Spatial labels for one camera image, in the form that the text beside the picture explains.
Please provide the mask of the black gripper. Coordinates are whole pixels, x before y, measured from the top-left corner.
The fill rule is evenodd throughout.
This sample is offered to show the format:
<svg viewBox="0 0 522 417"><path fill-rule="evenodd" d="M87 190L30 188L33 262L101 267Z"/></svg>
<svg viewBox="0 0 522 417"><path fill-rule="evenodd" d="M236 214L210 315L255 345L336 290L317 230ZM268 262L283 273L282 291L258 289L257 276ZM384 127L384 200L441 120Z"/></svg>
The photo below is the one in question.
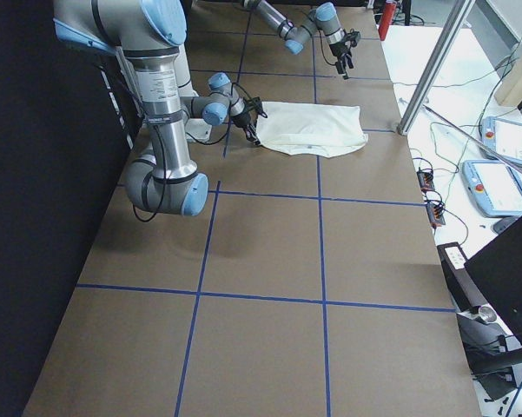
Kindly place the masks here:
<svg viewBox="0 0 522 417"><path fill-rule="evenodd" d="M233 116L233 124L239 129L243 129L246 139L253 145L260 145L260 139L256 133L254 122L248 111L243 111L238 115Z"/></svg>
<svg viewBox="0 0 522 417"><path fill-rule="evenodd" d="M330 45L330 50L336 59L335 67L343 79L349 79L348 70L354 68L350 41L339 41Z"/></svg>

